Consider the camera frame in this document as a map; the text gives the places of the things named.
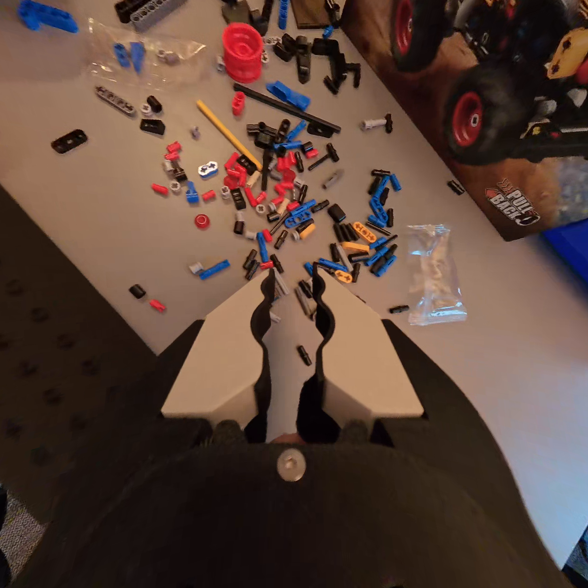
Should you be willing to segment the long yellow axle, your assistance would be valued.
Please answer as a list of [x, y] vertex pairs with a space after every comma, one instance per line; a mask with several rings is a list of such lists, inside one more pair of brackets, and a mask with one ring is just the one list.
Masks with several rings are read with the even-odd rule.
[[245, 155], [258, 171], [262, 171], [262, 164], [255, 156], [239, 141], [239, 139], [222, 123], [222, 121], [207, 107], [200, 99], [196, 100], [198, 110], [204, 117], [226, 138], [242, 155]]

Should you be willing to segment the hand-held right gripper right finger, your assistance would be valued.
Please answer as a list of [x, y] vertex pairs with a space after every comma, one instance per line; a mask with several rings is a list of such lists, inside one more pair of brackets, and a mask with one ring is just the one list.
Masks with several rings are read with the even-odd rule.
[[424, 408], [385, 322], [313, 264], [315, 372], [300, 393], [296, 427], [306, 443], [334, 443], [351, 422], [371, 434], [382, 419], [420, 418]]

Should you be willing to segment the grey pin with black connector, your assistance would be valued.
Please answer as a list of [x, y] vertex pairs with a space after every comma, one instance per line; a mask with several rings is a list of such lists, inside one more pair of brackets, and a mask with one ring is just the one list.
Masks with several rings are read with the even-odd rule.
[[386, 113], [383, 118], [366, 119], [360, 123], [362, 131], [368, 131], [376, 128], [384, 128], [386, 134], [393, 132], [393, 119], [391, 113]]

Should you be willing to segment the blue storage bin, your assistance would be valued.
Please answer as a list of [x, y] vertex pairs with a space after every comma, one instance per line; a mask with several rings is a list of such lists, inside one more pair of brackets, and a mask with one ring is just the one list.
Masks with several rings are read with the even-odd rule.
[[543, 231], [541, 237], [587, 285], [587, 219]]

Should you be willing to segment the dark grey straight beam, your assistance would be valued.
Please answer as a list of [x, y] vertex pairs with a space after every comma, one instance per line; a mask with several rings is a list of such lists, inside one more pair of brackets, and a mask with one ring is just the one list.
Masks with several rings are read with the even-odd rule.
[[130, 24], [136, 33], [145, 33], [186, 3], [187, 1], [148, 1], [131, 13]]

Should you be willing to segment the black three-hole beam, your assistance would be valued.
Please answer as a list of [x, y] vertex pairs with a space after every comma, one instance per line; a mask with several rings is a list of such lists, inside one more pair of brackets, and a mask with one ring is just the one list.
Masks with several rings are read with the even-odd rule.
[[65, 155], [84, 145], [88, 141], [87, 134], [82, 129], [74, 129], [51, 142], [51, 148], [59, 155]]

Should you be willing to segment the black perforated board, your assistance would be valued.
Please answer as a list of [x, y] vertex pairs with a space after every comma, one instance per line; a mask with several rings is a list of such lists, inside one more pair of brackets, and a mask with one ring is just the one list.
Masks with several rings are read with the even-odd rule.
[[1, 482], [37, 520], [98, 416], [155, 361], [1, 189]]

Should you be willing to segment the clear bag of small parts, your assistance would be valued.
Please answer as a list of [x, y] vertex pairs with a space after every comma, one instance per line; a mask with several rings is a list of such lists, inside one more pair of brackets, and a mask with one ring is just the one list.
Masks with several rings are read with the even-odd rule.
[[194, 85], [206, 62], [205, 45], [194, 40], [136, 33], [87, 21], [89, 72], [114, 84], [170, 90]]

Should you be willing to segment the large red wheel rim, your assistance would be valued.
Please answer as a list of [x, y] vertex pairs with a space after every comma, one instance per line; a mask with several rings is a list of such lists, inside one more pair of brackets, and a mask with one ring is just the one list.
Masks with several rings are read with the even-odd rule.
[[262, 72], [263, 40], [252, 26], [232, 23], [222, 34], [226, 73], [239, 84], [257, 81]]

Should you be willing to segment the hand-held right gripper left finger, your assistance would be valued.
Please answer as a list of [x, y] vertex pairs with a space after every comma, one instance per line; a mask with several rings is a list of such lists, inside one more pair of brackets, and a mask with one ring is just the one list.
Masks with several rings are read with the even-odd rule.
[[271, 326], [276, 272], [263, 271], [203, 321], [167, 398], [165, 418], [235, 421], [250, 442], [264, 443], [272, 383], [263, 337]]

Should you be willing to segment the blue L-shaped beam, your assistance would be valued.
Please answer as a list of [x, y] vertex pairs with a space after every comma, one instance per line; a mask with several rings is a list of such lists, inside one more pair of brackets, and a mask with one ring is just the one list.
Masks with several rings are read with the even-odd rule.
[[21, 1], [17, 14], [21, 22], [32, 31], [39, 31], [42, 25], [73, 34], [79, 31], [69, 12], [36, 1]]

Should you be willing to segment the pile of small connector pins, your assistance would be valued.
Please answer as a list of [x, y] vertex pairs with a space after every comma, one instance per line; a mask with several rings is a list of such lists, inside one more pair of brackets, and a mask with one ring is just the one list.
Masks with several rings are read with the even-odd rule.
[[247, 125], [248, 136], [254, 137], [261, 148], [268, 149], [263, 156], [264, 170], [267, 171], [269, 166], [276, 164], [270, 172], [282, 171], [285, 174], [284, 181], [275, 186], [279, 197], [267, 202], [270, 207], [268, 220], [274, 223], [270, 229], [254, 233], [246, 229], [242, 218], [246, 202], [255, 205], [258, 212], [264, 211], [265, 193], [260, 193], [256, 198], [246, 184], [246, 181], [254, 180], [259, 172], [252, 157], [244, 153], [234, 153], [227, 162], [228, 177], [222, 186], [222, 194], [231, 197], [237, 209], [234, 232], [258, 241], [258, 249], [251, 250], [244, 261], [245, 279], [249, 281], [256, 272], [273, 269], [273, 299], [279, 300], [286, 296], [289, 289], [282, 278], [284, 268], [276, 254], [268, 251], [268, 246], [273, 245], [274, 250], [278, 251], [289, 236], [297, 242], [307, 238], [316, 229], [313, 216], [321, 210], [327, 210], [331, 216], [337, 242], [330, 245], [333, 259], [321, 257], [318, 259], [318, 266], [345, 284], [356, 282], [361, 264], [376, 277], [385, 275], [396, 261], [398, 245], [395, 242], [397, 235], [386, 230], [386, 226], [392, 226], [393, 211], [383, 208], [383, 196], [388, 194], [388, 183], [395, 188], [400, 187], [396, 177], [383, 170], [372, 170], [373, 182], [369, 189], [372, 214], [365, 223], [346, 223], [346, 215], [339, 205], [328, 200], [305, 200], [307, 185], [299, 183], [298, 179], [288, 181], [290, 172], [293, 172], [291, 165], [301, 163], [298, 148], [302, 144], [273, 143], [274, 139], [282, 137], [282, 131], [289, 131], [288, 120], [283, 121], [279, 129], [269, 127], [264, 122]]

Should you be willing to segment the empty clear plastic bag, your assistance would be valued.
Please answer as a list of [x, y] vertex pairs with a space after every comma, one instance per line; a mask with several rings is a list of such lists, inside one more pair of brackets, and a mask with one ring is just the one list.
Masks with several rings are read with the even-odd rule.
[[408, 323], [425, 327], [464, 322], [467, 309], [453, 259], [451, 229], [444, 224], [413, 224], [406, 235]]

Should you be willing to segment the thin grey liftarm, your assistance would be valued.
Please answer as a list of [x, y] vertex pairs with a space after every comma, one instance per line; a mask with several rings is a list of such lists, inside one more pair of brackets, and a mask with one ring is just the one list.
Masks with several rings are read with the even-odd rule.
[[136, 116], [136, 108], [130, 102], [121, 98], [104, 86], [95, 86], [94, 91], [100, 100], [114, 107], [118, 112], [130, 118], [134, 118]]

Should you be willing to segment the grey desk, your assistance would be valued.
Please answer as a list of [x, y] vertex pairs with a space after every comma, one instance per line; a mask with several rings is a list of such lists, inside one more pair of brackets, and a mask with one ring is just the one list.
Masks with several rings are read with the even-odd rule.
[[[230, 80], [217, 72], [224, 20], [220, 1], [188, 1], [155, 34], [207, 46], [194, 85], [153, 91], [163, 104], [164, 138], [139, 129], [93, 92], [113, 89], [136, 107], [150, 94], [88, 71], [87, 21], [118, 26], [113, 1], [54, 1], [80, 28], [27, 29], [18, 2], [1, 1], [1, 184], [61, 248], [124, 320], [161, 352], [194, 319], [229, 298], [244, 282], [237, 263], [252, 245], [232, 233], [233, 206], [216, 198], [201, 210], [199, 231], [185, 197], [162, 197], [165, 145], [179, 140], [192, 177], [199, 164], [221, 165], [233, 148], [202, 116], [201, 99], [246, 140], [251, 116], [279, 121], [271, 108], [247, 102], [231, 113]], [[527, 510], [554, 560], [563, 565], [587, 525], [587, 295], [536, 235], [506, 242], [469, 195], [456, 195], [453, 175], [343, 35], [349, 60], [362, 63], [359, 89], [349, 82], [334, 97], [321, 82], [326, 65], [312, 60], [310, 111], [342, 127], [334, 140], [345, 172], [328, 194], [352, 218], [364, 200], [371, 168], [390, 169], [402, 190], [391, 195], [399, 241], [413, 224], [445, 224], [463, 299], [464, 322], [410, 326], [392, 316], [461, 388], [501, 447]], [[366, 119], [392, 114], [393, 132], [362, 131]], [[190, 128], [198, 126], [195, 141]], [[57, 154], [51, 142], [74, 129], [84, 145]], [[166, 306], [159, 313], [136, 300], [139, 284]]]

